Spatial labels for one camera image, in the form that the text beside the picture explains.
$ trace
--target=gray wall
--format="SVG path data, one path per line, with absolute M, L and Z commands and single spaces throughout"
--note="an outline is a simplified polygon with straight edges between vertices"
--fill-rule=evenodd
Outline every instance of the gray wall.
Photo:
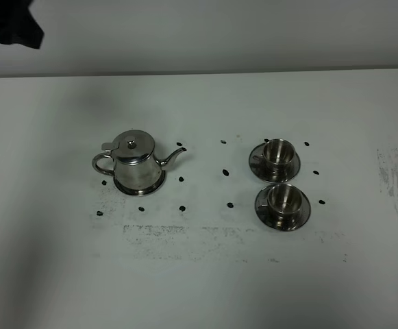
M 398 66 L 398 0 L 35 0 L 0 75 Z

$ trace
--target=white table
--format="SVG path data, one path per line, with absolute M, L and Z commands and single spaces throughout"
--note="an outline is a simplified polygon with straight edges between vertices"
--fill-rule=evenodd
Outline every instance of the white table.
M 145 197 L 90 165 L 130 129 L 188 149 Z M 253 209 L 265 138 L 301 158 L 294 232 Z M 398 328 L 398 70 L 1 78 L 0 325 Z

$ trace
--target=stainless steel cup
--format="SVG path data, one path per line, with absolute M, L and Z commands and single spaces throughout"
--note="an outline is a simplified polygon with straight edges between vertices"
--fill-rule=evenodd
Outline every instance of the stainless steel cup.
M 290 184 L 276 184 L 267 195 L 269 212 L 276 216 L 281 225 L 288 225 L 299 219 L 302 206 L 302 192 Z
M 284 139 L 272 139 L 262 149 L 262 157 L 273 173 L 285 173 L 293 165 L 296 151 L 292 143 Z

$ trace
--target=teapot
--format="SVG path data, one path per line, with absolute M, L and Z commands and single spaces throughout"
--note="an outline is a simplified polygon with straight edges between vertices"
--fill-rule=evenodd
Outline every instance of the teapot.
M 165 159 L 154 155 L 155 140 L 142 130 L 129 130 L 119 134 L 113 142 L 101 146 L 103 153 L 92 159 L 93 168 L 114 177 L 116 187 L 128 195 L 145 195 L 158 189 L 165 180 L 165 171 L 173 167 L 177 156 L 186 151 L 176 149 Z M 97 163 L 111 158 L 114 169 L 103 169 Z

